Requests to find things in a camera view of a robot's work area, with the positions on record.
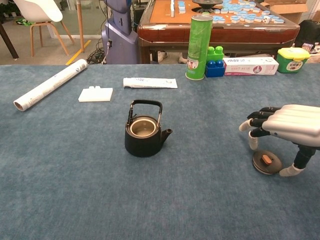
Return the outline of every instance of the teapot spout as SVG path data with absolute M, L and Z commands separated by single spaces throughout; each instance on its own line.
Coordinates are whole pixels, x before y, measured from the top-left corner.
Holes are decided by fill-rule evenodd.
M 161 132 L 161 144 L 164 144 L 164 142 L 167 140 L 170 134 L 172 134 L 172 129 L 168 128 L 166 130 L 163 130 Z

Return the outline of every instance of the teapot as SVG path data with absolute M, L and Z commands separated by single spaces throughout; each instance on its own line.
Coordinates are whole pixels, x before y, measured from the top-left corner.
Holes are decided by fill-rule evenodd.
M 159 107 L 159 116 L 133 116 L 135 104 L 149 104 Z M 158 153 L 168 136 L 173 132 L 170 128 L 161 131 L 160 117 L 162 104 L 159 101 L 137 99 L 132 101 L 128 120 L 125 125 L 125 149 L 136 157 L 150 157 Z

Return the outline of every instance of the wooden chair leg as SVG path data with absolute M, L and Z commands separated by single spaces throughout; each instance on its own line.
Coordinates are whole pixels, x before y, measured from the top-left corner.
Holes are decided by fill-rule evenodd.
M 30 26 L 30 44 L 31 44 L 31 57 L 35 55 L 35 49 L 34 49 L 34 31 L 33 31 L 33 25 Z
M 48 22 L 48 24 L 51 25 L 53 31 L 55 32 L 56 36 L 58 37 L 59 42 L 61 43 L 61 46 L 63 47 L 63 50 L 64 50 L 65 54 L 69 55 L 69 52 L 68 52 L 68 50 L 67 50 L 64 42 L 62 41 L 62 39 L 61 39 L 61 37 L 60 37 L 60 35 L 59 35 L 59 33 L 58 33 L 58 30 L 57 30 L 57 28 L 55 27 L 55 25 L 53 25 L 53 24 L 50 23 L 50 22 Z
M 66 27 L 66 25 L 62 21 L 60 21 L 60 23 L 61 23 L 62 27 L 64 28 L 64 30 L 66 31 L 66 33 L 68 34 L 68 36 L 71 39 L 72 43 L 75 44 L 75 40 L 70 35 L 70 32 L 69 32 L 68 28 Z
M 40 43 L 41 43 L 41 47 L 44 46 L 44 42 L 42 41 L 42 30 L 41 30 L 41 25 L 39 26 L 39 34 L 40 34 Z

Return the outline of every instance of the green cylinder can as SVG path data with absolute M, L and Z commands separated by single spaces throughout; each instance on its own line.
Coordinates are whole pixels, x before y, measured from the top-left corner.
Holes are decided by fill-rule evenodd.
M 185 76 L 191 80 L 205 77 L 207 51 L 210 42 L 213 17 L 199 14 L 191 17 L 187 69 Z

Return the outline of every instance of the robotic hand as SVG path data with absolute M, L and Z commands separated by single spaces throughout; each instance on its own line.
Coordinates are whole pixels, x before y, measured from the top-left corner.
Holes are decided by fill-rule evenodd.
M 284 105 L 264 107 L 251 113 L 248 120 L 239 126 L 240 131 L 248 130 L 249 146 L 258 148 L 258 138 L 272 135 L 297 144 L 299 151 L 294 163 L 282 169 L 282 177 L 295 176 L 304 170 L 310 158 L 320 150 L 320 107 L 305 105 Z

